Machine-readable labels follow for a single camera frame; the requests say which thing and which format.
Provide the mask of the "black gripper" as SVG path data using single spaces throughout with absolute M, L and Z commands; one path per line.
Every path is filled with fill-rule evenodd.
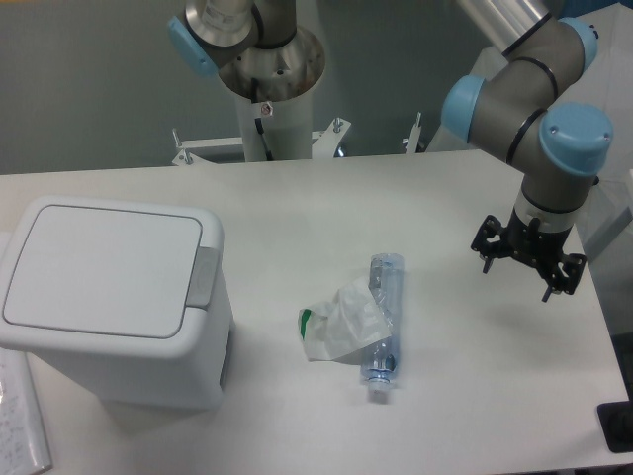
M 570 230 L 545 233 L 539 230 L 540 224 L 538 218 L 525 224 L 512 211 L 505 228 L 496 217 L 488 215 L 472 241 L 471 250 L 484 262 L 484 274 L 491 270 L 496 259 L 507 258 L 507 252 L 514 260 L 540 271 L 547 284 L 543 302 L 547 302 L 552 294 L 574 295 L 587 257 L 580 253 L 563 253 Z

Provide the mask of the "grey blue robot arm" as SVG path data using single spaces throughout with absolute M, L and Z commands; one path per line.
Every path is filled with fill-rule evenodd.
M 577 18 L 555 18 L 541 1 L 460 6 L 507 64 L 490 80 L 460 78 L 444 101 L 441 123 L 523 175 L 508 223 L 487 216 L 471 248 L 486 269 L 504 258 L 535 269 L 546 297 L 572 295 L 587 259 L 565 253 L 564 245 L 614 130 L 600 109 L 556 101 L 594 62 L 598 33 Z

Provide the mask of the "second grey blue robot arm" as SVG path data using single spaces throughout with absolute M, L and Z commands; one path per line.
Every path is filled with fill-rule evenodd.
M 250 48 L 282 48 L 296 31 L 294 1 L 187 1 L 167 22 L 177 53 L 202 77 L 217 74 Z

